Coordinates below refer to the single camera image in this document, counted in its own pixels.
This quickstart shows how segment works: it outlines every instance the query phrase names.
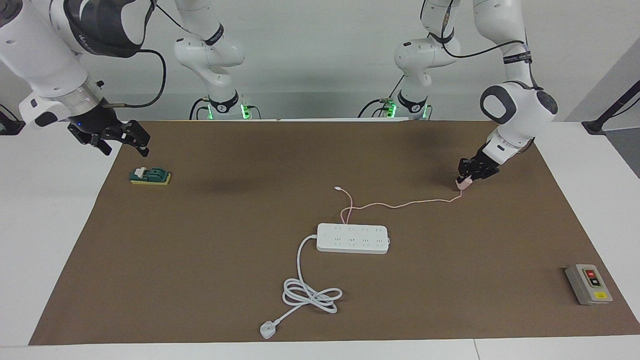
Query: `pink cable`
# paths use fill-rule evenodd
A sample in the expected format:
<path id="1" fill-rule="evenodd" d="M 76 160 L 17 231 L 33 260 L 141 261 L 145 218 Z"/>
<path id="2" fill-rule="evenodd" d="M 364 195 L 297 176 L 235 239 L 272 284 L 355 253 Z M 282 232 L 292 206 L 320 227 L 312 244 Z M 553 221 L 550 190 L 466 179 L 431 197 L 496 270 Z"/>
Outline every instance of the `pink cable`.
<path id="1" fill-rule="evenodd" d="M 460 199 L 461 197 L 462 197 L 462 190 L 460 190 L 460 195 L 456 196 L 455 198 L 453 198 L 453 199 L 451 199 L 451 200 L 445 200 L 445 199 L 418 200 L 418 201 L 411 201 L 411 202 L 407 202 L 406 204 L 402 204 L 402 205 L 398 205 L 398 206 L 393 206 L 393 205 L 389 205 L 389 204 L 384 204 L 384 203 L 382 203 L 382 202 L 373 202 L 372 204 L 365 205 L 365 206 L 362 206 L 362 207 L 360 207 L 360 208 L 355 208 L 355 207 L 353 206 L 353 200 L 352 200 L 352 201 L 351 201 L 351 205 L 349 205 L 349 207 L 348 207 L 348 208 L 344 208 L 344 209 L 342 209 L 342 211 L 340 212 L 340 219 L 342 219 L 342 223 L 343 223 L 343 224 L 346 224 L 346 223 L 344 222 L 343 217 L 342 217 L 342 214 L 345 212 L 345 210 L 349 210 L 349 215 L 350 215 L 352 210 L 362 210 L 362 209 L 366 209 L 366 208 L 368 208 L 369 206 L 375 206 L 375 205 L 385 206 L 386 208 L 389 208 L 389 209 L 399 209 L 399 208 L 403 208 L 403 207 L 405 207 L 405 206 L 409 206 L 409 205 L 412 205 L 412 204 L 423 204 L 423 203 L 425 203 L 425 202 L 454 202 L 455 200 L 458 200 L 458 199 Z"/>

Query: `white table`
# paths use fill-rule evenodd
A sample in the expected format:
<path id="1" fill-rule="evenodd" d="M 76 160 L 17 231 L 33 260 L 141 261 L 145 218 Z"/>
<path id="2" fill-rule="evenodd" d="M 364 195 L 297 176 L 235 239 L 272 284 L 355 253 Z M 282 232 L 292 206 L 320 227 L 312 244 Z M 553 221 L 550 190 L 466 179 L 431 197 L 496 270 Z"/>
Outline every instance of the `white table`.
<path id="1" fill-rule="evenodd" d="M 578 123 L 553 123 L 536 144 L 640 318 L 640 179 Z M 640 336 L 27 347 L 115 160 L 112 145 L 110 157 L 83 148 L 64 124 L 0 138 L 0 359 L 638 359 Z"/>

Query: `gray switch box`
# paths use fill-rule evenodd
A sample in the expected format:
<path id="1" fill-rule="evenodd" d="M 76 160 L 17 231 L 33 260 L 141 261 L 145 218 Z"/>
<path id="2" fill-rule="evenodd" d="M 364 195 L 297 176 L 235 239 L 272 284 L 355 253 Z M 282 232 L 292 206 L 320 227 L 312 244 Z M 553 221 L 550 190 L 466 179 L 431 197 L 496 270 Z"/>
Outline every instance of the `gray switch box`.
<path id="1" fill-rule="evenodd" d="M 595 265 L 572 265 L 564 272 L 578 302 L 582 305 L 606 304 L 613 301 Z"/>

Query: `power outlet socket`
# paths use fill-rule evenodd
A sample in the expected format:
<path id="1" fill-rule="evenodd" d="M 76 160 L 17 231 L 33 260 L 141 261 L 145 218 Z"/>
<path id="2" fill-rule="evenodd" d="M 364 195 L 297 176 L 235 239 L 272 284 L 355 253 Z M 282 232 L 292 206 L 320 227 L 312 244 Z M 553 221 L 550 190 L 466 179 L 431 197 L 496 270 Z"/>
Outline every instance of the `power outlet socket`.
<path id="1" fill-rule="evenodd" d="M 386 254 L 387 228 L 381 225 L 319 224 L 316 248 L 325 252 Z"/>

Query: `white wall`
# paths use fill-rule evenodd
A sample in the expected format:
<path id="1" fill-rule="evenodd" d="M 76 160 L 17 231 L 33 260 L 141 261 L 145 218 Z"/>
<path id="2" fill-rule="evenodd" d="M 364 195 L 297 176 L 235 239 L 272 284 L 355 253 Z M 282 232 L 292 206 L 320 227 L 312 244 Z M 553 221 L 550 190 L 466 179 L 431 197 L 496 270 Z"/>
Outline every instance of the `white wall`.
<path id="1" fill-rule="evenodd" d="M 636 81 L 640 81 L 640 38 L 580 102 L 566 120 L 589 121 L 597 119 Z M 628 108 L 638 96 L 640 95 L 633 98 L 622 109 Z M 626 129 L 629 127 L 640 127 L 640 105 L 636 105 L 624 114 L 609 120 L 604 129 Z"/>
<path id="2" fill-rule="evenodd" d="M 161 6 L 177 16 L 170 0 Z M 566 116 L 598 83 L 640 33 L 640 2 L 609 0 L 523 0 L 534 74 L 558 100 Z M 238 87 L 252 96 L 265 117 L 352 117 L 367 99 L 387 95 L 401 75 L 393 61 L 397 44 L 425 35 L 422 1 L 227 0 L 216 1 L 229 36 L 246 47 L 244 64 L 231 69 Z M 464 52 L 492 45 L 474 27 L 471 1 L 464 1 L 456 24 Z M 123 112 L 136 119 L 185 118 L 204 86 L 173 57 L 182 36 L 160 12 L 148 27 L 145 47 L 168 62 L 166 98 L 153 108 Z M 86 56 L 94 79 L 107 83 L 113 101 L 151 98 L 161 73 L 157 59 Z M 481 119 L 482 91 L 504 79 L 499 51 L 430 71 L 429 102 L 437 119 Z M 28 94 L 22 81 L 0 65 L 0 102 L 11 109 Z"/>

